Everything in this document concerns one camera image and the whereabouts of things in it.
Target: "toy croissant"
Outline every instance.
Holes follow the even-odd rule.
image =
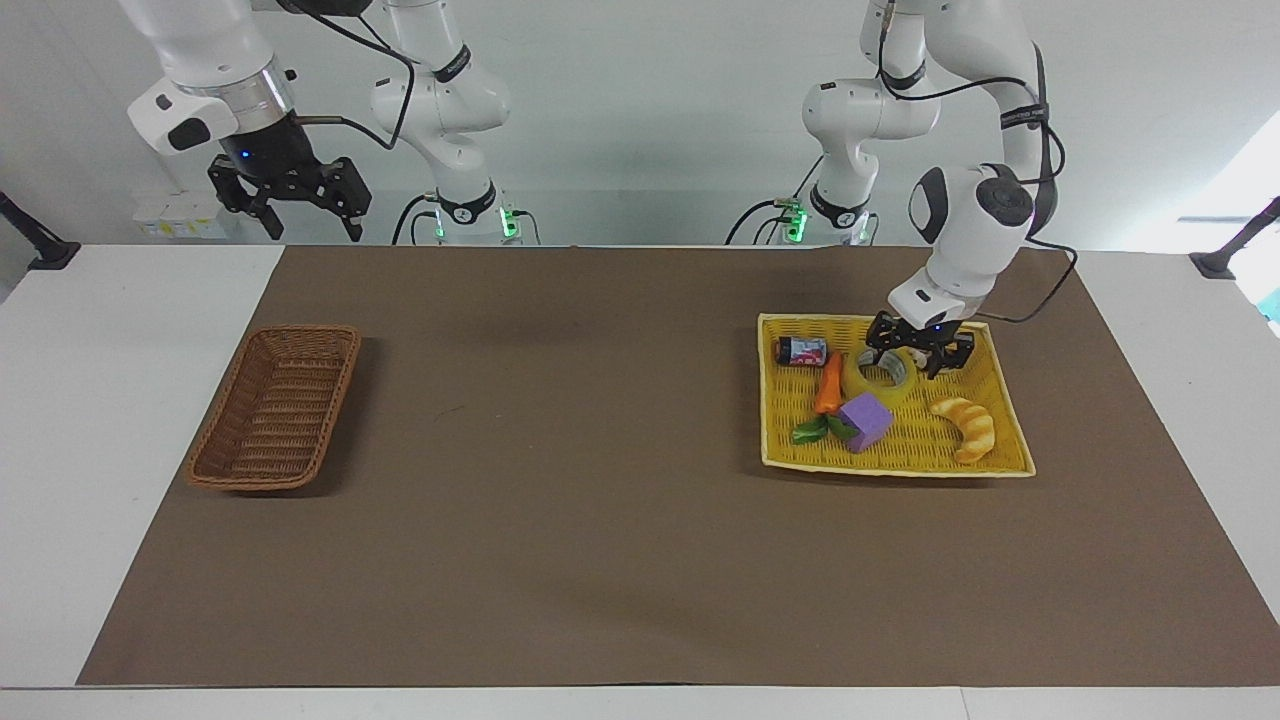
[[[929,406],[929,413],[951,420],[960,428],[964,443],[956,451],[956,462],[973,465],[996,447],[996,424],[982,405],[963,397],[940,400]]]

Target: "orange carrot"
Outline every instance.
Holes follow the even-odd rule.
[[[845,404],[844,393],[840,389],[840,375],[845,369],[845,354],[832,352],[827,360],[827,366],[822,369],[822,382],[818,384],[818,401],[813,409],[819,415],[835,415],[840,406]]]

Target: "purple cube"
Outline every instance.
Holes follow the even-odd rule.
[[[846,402],[840,409],[840,419],[858,430],[858,434],[849,441],[849,450],[854,452],[863,452],[884,439],[884,434],[893,425],[893,413],[869,392]]]

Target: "brown paper mat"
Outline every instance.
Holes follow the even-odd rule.
[[[182,685],[1276,685],[1280,630],[1089,300],[996,324],[1039,465],[759,459],[759,313],[913,250],[291,247],[252,327],[365,333],[321,477],[169,489],[79,678]],[[1024,252],[993,311],[1062,258]]]

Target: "yellow tray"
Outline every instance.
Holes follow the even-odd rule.
[[[832,436],[814,445],[794,445],[791,432],[795,427],[817,418],[813,402],[820,370],[780,366],[773,343],[781,337],[822,337],[833,352],[847,354],[846,360],[852,363],[867,348],[864,338],[872,320],[858,315],[760,315],[760,452],[765,465],[806,473],[900,478],[1036,475],[1036,462],[1009,400],[986,323],[964,325],[977,340],[968,366],[934,380],[922,374],[911,395],[893,407],[895,423],[888,434],[867,452],[850,452]],[[845,392],[850,392],[847,383]],[[996,423],[996,448],[977,465],[955,461],[952,455],[960,446],[960,430],[929,413],[929,404],[946,397],[964,397],[991,411]]]

